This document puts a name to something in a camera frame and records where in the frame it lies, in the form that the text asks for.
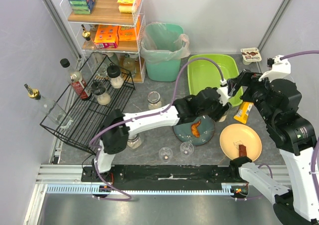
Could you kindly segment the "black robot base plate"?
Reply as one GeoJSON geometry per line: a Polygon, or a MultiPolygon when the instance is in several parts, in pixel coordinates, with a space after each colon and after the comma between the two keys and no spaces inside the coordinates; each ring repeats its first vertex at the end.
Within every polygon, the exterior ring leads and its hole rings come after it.
{"type": "Polygon", "coordinates": [[[229,166],[218,165],[114,165],[101,173],[120,190],[219,190],[225,184],[246,184],[229,166]]]}

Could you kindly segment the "sauce bottle with black cap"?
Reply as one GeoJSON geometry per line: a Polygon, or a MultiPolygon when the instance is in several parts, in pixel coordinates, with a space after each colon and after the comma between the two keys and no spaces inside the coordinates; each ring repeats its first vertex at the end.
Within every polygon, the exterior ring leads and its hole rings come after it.
{"type": "Polygon", "coordinates": [[[87,101],[92,97],[92,93],[87,87],[87,83],[82,76],[82,73],[71,66],[67,58],[60,60],[60,65],[67,71],[67,81],[74,92],[83,101],[87,101]]]}

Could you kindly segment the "yellow plate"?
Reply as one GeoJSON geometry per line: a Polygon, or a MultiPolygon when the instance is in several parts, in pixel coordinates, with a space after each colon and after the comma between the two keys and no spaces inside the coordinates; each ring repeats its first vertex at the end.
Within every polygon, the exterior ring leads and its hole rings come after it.
{"type": "Polygon", "coordinates": [[[239,146],[246,147],[247,156],[255,161],[262,152],[262,142],[259,135],[252,128],[243,124],[231,124],[220,134],[220,147],[229,159],[239,157],[239,146]]]}

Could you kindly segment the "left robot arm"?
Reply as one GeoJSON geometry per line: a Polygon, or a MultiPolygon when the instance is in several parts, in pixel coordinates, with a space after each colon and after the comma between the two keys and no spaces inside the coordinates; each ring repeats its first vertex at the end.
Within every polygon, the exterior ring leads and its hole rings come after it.
{"type": "Polygon", "coordinates": [[[111,169],[115,155],[123,151],[128,139],[141,132],[163,126],[175,126],[191,123],[207,115],[214,121],[220,120],[231,108],[227,87],[206,88],[196,96],[177,99],[159,109],[140,113],[123,114],[112,111],[104,120],[101,131],[92,139],[98,143],[98,152],[94,161],[97,172],[111,169]]]}

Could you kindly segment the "spice jar with black grinder lid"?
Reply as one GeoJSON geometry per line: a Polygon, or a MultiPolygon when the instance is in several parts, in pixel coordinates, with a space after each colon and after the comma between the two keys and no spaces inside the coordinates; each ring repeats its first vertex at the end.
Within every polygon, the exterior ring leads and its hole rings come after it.
{"type": "Polygon", "coordinates": [[[111,101],[107,88],[101,81],[94,80],[90,89],[94,97],[97,99],[98,104],[105,106],[111,101]]]}

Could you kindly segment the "blue ceramic plate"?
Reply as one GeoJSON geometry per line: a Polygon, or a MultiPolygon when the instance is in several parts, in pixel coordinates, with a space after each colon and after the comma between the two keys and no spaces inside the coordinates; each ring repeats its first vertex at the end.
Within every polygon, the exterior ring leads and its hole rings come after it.
{"type": "Polygon", "coordinates": [[[193,122],[173,126],[173,132],[179,141],[201,146],[208,143],[214,136],[215,122],[204,115],[193,122]]]}

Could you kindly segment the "glass jar with powder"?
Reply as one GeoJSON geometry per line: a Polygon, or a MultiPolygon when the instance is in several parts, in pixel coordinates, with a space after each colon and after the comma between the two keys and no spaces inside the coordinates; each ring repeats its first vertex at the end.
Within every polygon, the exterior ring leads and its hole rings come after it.
{"type": "Polygon", "coordinates": [[[142,144],[142,139],[139,134],[128,138],[127,146],[131,149],[137,149],[142,144]]]}
{"type": "Polygon", "coordinates": [[[148,93],[147,101],[148,101],[148,108],[150,110],[155,110],[162,107],[160,94],[156,91],[151,91],[148,93]]]}

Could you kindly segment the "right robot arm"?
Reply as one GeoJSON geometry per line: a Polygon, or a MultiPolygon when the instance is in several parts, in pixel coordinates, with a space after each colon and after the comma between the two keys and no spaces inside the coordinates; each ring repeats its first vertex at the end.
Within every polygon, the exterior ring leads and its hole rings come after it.
{"type": "Polygon", "coordinates": [[[319,199],[311,171],[317,139],[312,124],[297,112],[302,94],[296,84],[287,79],[263,79],[260,73],[249,70],[228,79],[227,84],[229,96],[246,87],[241,99],[252,102],[264,120],[269,137],[285,161],[291,188],[260,172],[247,156],[230,161],[231,175],[262,193],[282,224],[317,225],[319,199]]]}

